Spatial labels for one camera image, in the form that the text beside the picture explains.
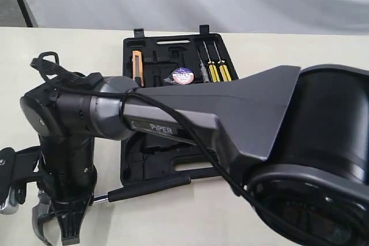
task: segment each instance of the floor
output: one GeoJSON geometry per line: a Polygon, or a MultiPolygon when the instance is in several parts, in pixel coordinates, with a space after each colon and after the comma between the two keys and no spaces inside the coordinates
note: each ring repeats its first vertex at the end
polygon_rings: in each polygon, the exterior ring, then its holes
{"type": "Polygon", "coordinates": [[[26,27],[16,0],[0,0],[0,27],[26,27]]]}

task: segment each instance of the open tool case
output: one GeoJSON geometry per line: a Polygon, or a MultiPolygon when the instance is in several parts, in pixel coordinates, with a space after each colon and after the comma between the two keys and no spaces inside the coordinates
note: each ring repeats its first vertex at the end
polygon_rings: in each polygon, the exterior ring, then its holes
{"type": "MultiPolygon", "coordinates": [[[[238,79],[221,36],[209,33],[208,25],[200,25],[197,35],[183,36],[145,37],[143,29],[135,29],[134,37],[127,38],[123,42],[123,75],[133,77],[132,60],[134,53],[137,53],[134,51],[140,51],[145,88],[173,85],[164,80],[180,67],[189,69],[194,74],[191,84],[203,83],[200,57],[211,82],[209,58],[204,42],[217,68],[219,81],[223,81],[219,69],[221,63],[227,66],[232,80],[238,79]]],[[[140,78],[135,80],[138,84],[142,84],[140,78]]],[[[218,173],[214,168],[175,170],[180,164],[206,161],[196,146],[154,135],[135,133],[130,139],[122,141],[121,182],[124,186],[150,183],[160,191],[160,187],[166,182],[171,182],[175,187],[189,184],[192,179],[217,176],[218,173]]]]}

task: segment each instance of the black motor housing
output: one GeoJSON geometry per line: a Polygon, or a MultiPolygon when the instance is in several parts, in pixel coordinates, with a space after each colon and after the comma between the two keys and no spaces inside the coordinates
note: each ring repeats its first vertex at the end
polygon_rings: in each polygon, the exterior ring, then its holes
{"type": "MultiPolygon", "coordinates": [[[[331,245],[367,245],[368,146],[368,72],[303,71],[271,158],[246,180],[248,190],[311,236],[331,245]]],[[[306,245],[257,212],[273,230],[306,245]]]]}

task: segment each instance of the tabletop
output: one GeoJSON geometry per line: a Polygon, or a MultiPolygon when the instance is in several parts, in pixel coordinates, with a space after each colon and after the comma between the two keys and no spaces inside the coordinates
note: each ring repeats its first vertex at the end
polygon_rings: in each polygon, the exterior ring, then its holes
{"type": "MultiPolygon", "coordinates": [[[[147,36],[178,35],[146,32],[147,36]]],[[[278,65],[321,63],[369,70],[369,36],[221,34],[240,78],[278,65]]],[[[21,112],[19,98],[42,83],[29,67],[43,51],[59,54],[71,71],[122,73],[122,42],[132,31],[0,28],[0,147],[21,150],[37,145],[37,135],[21,112]]],[[[97,139],[96,195],[121,186],[120,143],[97,139]]],[[[0,215],[1,245],[42,245],[32,231],[31,209],[37,188],[28,185],[26,204],[11,216],[0,215]]],[[[45,227],[61,245],[56,220],[45,227]]],[[[80,245],[295,245],[271,231],[220,177],[152,195],[91,207],[81,228],[80,245]]]]}

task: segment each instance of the wire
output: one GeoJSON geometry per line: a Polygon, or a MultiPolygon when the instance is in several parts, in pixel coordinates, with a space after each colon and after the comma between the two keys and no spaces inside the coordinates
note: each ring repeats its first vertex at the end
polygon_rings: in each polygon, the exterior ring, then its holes
{"type": "Polygon", "coordinates": [[[165,104],[149,97],[143,94],[139,94],[137,92],[128,92],[128,93],[106,93],[106,92],[92,92],[90,90],[81,90],[81,89],[70,89],[66,88],[64,86],[60,86],[56,84],[55,82],[52,82],[47,77],[47,74],[43,71],[43,58],[47,55],[54,55],[55,60],[59,61],[58,54],[55,52],[45,52],[41,53],[39,57],[37,58],[37,70],[39,71],[42,79],[44,79],[45,83],[49,84],[55,89],[58,89],[60,91],[69,92],[73,94],[81,94],[81,95],[88,95],[88,96],[97,96],[97,97],[105,97],[105,98],[115,98],[115,99],[121,99],[122,100],[122,109],[124,108],[125,101],[129,98],[136,98],[139,99],[146,104],[155,106],[170,116],[174,120],[178,122],[178,124],[185,129],[190,136],[192,137],[193,141],[196,143],[196,145],[201,150],[202,154],[204,154],[211,165],[219,172],[220,176],[236,191],[239,193],[242,198],[244,198],[246,201],[248,201],[249,204],[251,204],[255,209],[258,209],[262,211],[265,215],[267,215],[270,219],[274,221],[274,223],[277,223],[280,225],[280,227],[287,229],[290,233],[294,234],[294,237],[296,235],[299,236],[300,240],[303,240],[305,245],[314,245],[314,246],[334,246],[331,243],[324,242],[321,239],[318,239],[314,236],[310,236],[306,232],[302,231],[301,229],[293,226],[292,224],[288,223],[281,217],[277,216],[275,213],[271,212],[269,209],[267,209],[262,203],[260,203],[257,199],[255,199],[248,191],[246,191],[240,184],[238,184],[232,176],[218,163],[218,161],[212,156],[212,154],[209,152],[205,144],[201,141],[200,137],[197,135],[197,133],[194,131],[194,125],[193,123],[184,115],[182,115],[180,112],[166,106],[165,104]]]}

